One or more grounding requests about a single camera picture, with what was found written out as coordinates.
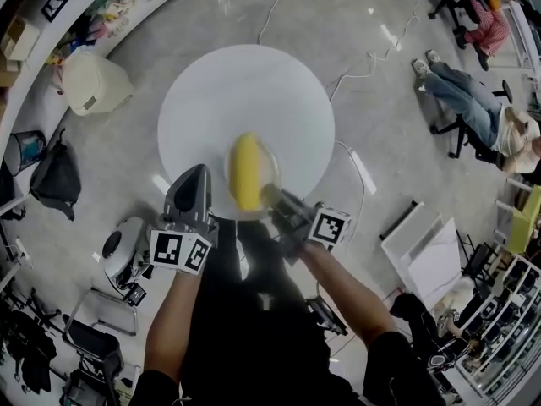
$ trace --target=gray floor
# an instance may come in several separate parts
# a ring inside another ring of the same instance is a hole
[[[128,71],[134,97],[107,115],[81,118],[69,112],[62,123],[65,138],[77,153],[83,185],[75,221],[29,200],[26,219],[8,225],[12,237],[22,238],[34,263],[33,270],[25,268],[18,276],[23,288],[35,286],[47,303],[65,313],[92,284],[110,289],[92,254],[101,253],[108,234],[127,215],[161,211],[163,193],[153,177],[167,178],[156,141],[167,90],[207,52],[255,43],[273,2],[172,0],[114,51],[110,59]],[[434,138],[429,123],[443,123],[445,115],[452,114],[414,90],[410,62],[433,48],[451,66],[467,69],[490,88],[505,78],[517,107],[523,107],[527,97],[522,74],[512,69],[484,73],[471,48],[456,48],[445,14],[428,19],[428,0],[281,0],[263,36],[265,45],[307,64],[331,93],[347,71],[370,71],[367,52],[383,57],[402,36],[416,4],[419,19],[411,22],[400,51],[379,61],[373,76],[344,81],[333,101],[337,139],[358,152],[378,187],[375,195],[364,198],[357,233],[342,262],[382,298],[401,284],[380,249],[378,235],[412,200],[424,201],[444,218],[454,217],[459,230],[478,243],[492,235],[493,203],[505,182],[495,167],[477,162],[471,148],[464,148],[460,160],[447,157],[456,135]],[[499,59],[512,60],[512,54],[507,44]],[[356,216],[363,193],[357,172],[339,145],[332,162],[336,167],[313,197]],[[297,269],[293,276],[303,293],[314,294],[309,274]],[[132,364],[142,363],[145,333],[171,280],[168,272],[157,271],[144,285],[149,295],[139,307],[140,334],[121,339],[124,358]],[[331,350],[337,351],[347,340],[332,340]],[[335,356],[332,369],[361,389],[364,356],[362,344],[353,341]],[[55,363],[72,370],[74,360],[70,354],[59,354]]]

